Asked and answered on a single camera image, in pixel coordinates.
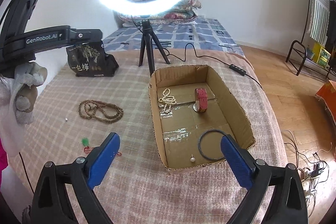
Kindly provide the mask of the left hand in grey glove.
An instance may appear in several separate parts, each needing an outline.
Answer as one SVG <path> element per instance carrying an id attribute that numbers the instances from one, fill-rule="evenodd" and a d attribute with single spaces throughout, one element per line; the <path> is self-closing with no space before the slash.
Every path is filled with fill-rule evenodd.
<path id="1" fill-rule="evenodd" d="M 37 87 L 44 84 L 47 69 L 35 62 L 19 65 L 14 77 L 1 76 L 1 143 L 14 157 L 24 146 L 25 125 L 34 121 Z"/>

